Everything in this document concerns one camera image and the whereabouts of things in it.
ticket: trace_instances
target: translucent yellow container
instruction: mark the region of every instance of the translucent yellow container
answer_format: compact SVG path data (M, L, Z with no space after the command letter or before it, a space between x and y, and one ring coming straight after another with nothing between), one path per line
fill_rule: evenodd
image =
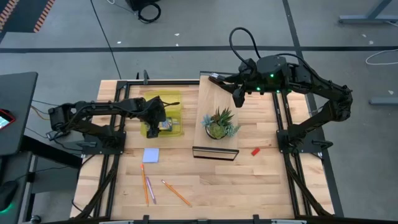
M150 91L144 94L145 100L150 100L153 97L160 96L160 99L166 103L180 102L179 105L166 106L166 118L172 119L172 130L161 131L159 137L175 137L183 134L182 131L182 99L181 92L175 90L159 90ZM141 134L147 136L147 126L141 123Z

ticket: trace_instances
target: orange pencil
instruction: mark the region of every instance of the orange pencil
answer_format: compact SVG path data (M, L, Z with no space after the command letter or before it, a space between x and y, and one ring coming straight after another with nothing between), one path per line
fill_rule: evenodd
M167 184L164 180L162 180L163 184L166 185L166 187L168 189L170 189L172 192L174 192L181 200L183 200L189 207L192 207L192 205L183 197L181 196L177 191L174 190L174 188L172 186L170 186L169 184Z
M143 164L141 164L141 173L142 173L142 181L144 182L145 201L147 202L147 206L149 206L148 191L147 191L147 184L145 182L145 173L144 173L144 165Z

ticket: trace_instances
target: gray concrete floor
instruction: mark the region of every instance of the gray concrete floor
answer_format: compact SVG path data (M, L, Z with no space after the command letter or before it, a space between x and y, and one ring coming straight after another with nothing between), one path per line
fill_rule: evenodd
M142 24L106 0L93 1L112 47L228 45L229 32L237 26L248 28L258 45L293 46L280 0L162 0L162 16L154 24ZM123 0L116 2L126 7ZM340 14L364 14L375 2L378 0L289 0L301 46L398 45L398 27L337 23ZM398 1L394 1L383 13L397 14L397 9ZM236 33L234 43L251 45L249 37L241 33ZM0 43L0 48L73 47L107 47L89 0L56 0L38 34L7 33ZM254 52L240 53L255 57ZM366 57L373 53L303 54L322 77L347 84L354 91L351 118L324 127L326 139L335 144L330 156L345 216L398 220L398 109L368 105L372 96L391 96L389 90L394 92L392 96L398 94L398 65L366 65ZM143 69L151 78L197 78L200 70L236 72L239 65L230 51L118 52L114 56L126 79L135 78ZM398 52L375 61L398 61ZM34 99L55 104L95 100L100 80L118 78L110 53L0 54L0 74L28 71L39 73ZM318 106L324 102L316 100ZM49 122L33 113L27 127L40 134L50 130ZM30 131L25 134L49 143ZM72 134L66 141L80 138ZM41 160L38 166L54 164ZM54 170L42 179L63 175L61 172L68 172L71 181L75 178L73 170ZM34 213L45 222L67 219L74 191L73 186L65 185L59 192L41 193Z

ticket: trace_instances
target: red block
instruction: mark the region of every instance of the red block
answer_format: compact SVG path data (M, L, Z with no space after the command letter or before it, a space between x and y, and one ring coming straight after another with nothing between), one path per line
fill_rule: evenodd
M259 151L260 151L260 149L259 149L258 147L256 147L256 149L253 150L253 151L251 152L251 154L252 154L253 156L255 156Z

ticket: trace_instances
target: blue sticky note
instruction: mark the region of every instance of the blue sticky note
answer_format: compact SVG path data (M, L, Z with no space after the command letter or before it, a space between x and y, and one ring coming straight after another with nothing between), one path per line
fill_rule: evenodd
M159 149L158 148L145 148L144 157L142 162L158 162L159 161Z

